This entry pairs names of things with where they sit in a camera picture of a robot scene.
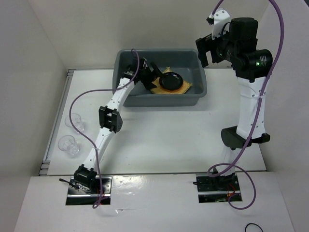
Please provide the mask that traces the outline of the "orange plate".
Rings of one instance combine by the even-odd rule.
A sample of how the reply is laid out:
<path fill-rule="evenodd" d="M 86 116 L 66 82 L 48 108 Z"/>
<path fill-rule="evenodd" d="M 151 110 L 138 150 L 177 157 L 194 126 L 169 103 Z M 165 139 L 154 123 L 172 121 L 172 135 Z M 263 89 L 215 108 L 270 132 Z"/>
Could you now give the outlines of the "orange plate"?
<path fill-rule="evenodd" d="M 164 89 L 164 88 L 160 88 L 159 89 L 159 94 L 182 94 L 182 89 L 176 89 L 176 90 L 168 90 L 168 89 Z"/>

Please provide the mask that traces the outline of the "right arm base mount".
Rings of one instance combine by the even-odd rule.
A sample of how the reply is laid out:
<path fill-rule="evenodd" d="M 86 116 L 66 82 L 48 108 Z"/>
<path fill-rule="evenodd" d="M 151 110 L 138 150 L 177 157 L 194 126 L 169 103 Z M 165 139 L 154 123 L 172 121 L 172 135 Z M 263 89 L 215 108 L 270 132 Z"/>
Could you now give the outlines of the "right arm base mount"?
<path fill-rule="evenodd" d="M 197 187 L 199 203 L 241 202 L 242 196 L 238 177 L 229 176 L 209 177 L 207 174 L 196 174 L 193 184 Z"/>

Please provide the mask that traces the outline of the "woven bamboo mat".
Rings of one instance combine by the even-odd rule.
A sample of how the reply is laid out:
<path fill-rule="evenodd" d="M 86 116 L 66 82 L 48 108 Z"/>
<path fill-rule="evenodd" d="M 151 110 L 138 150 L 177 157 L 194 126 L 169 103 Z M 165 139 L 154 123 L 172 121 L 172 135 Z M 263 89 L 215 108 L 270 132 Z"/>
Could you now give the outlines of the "woven bamboo mat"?
<path fill-rule="evenodd" d="M 166 69 L 162 72 L 162 73 L 167 73 L 167 72 L 173 72 L 169 66 L 166 67 Z M 159 94 L 159 89 L 162 88 L 159 84 L 159 78 L 156 78 L 153 83 L 156 85 L 156 88 L 153 88 L 151 89 L 150 91 L 153 93 L 153 94 Z M 183 79 L 183 85 L 181 87 L 182 89 L 182 94 L 185 94 L 190 88 L 191 88 L 192 84 L 185 81 Z"/>

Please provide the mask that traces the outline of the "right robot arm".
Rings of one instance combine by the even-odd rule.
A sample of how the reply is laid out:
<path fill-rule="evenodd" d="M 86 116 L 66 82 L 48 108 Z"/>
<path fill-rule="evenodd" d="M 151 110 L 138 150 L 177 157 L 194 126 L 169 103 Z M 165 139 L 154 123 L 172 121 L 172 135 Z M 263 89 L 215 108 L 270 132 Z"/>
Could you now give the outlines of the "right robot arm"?
<path fill-rule="evenodd" d="M 217 190 L 228 187 L 236 178 L 235 164 L 242 149 L 270 140 L 264 127 L 266 79 L 273 64 L 270 51 L 256 48 L 257 20 L 250 17 L 214 16 L 207 18 L 213 32 L 196 40 L 198 58 L 208 66 L 207 52 L 213 63 L 224 60 L 231 63 L 240 87 L 240 114 L 238 125 L 222 129 L 224 143 L 223 165 L 213 168 L 209 185 Z"/>

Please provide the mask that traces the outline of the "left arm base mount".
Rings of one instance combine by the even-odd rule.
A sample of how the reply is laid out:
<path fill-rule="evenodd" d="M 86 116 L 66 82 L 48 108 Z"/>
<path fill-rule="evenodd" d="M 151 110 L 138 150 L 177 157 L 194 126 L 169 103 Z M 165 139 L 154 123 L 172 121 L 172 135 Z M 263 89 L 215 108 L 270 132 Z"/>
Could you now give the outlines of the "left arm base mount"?
<path fill-rule="evenodd" d="M 65 180 L 63 178 L 59 179 L 60 182 L 67 183 L 68 191 L 66 198 L 66 205 L 93 205 L 100 196 L 100 182 L 97 177 L 94 186 L 92 188 L 83 186 L 80 183 L 74 181 L 71 177 L 70 180 Z M 111 188 L 112 188 L 112 178 L 106 177 L 102 179 L 102 199 L 100 200 L 100 205 L 109 205 L 111 203 Z"/>

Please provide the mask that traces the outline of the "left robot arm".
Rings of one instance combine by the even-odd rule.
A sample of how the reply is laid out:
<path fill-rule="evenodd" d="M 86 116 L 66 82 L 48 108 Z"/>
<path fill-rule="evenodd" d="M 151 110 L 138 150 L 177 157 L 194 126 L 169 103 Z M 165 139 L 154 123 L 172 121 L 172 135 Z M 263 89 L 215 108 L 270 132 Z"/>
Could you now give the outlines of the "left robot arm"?
<path fill-rule="evenodd" d="M 147 65 L 145 58 L 133 61 L 121 74 L 117 88 L 112 90 L 113 96 L 110 101 L 98 110 L 99 133 L 96 140 L 92 141 L 75 125 L 73 126 L 92 145 L 87 158 L 74 173 L 74 182 L 83 192 L 104 192 L 99 163 L 109 142 L 122 128 L 121 109 L 138 82 L 141 82 L 147 89 L 155 88 L 154 81 L 161 73 L 154 62 Z"/>

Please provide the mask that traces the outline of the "black plate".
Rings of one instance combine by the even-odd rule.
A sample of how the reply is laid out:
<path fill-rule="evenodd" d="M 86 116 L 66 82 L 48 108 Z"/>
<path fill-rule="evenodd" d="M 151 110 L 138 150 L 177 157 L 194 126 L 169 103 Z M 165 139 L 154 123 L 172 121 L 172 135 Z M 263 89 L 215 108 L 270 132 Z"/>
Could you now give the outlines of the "black plate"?
<path fill-rule="evenodd" d="M 175 72 L 166 72 L 160 76 L 159 84 L 163 89 L 174 91 L 182 87 L 183 78 Z"/>

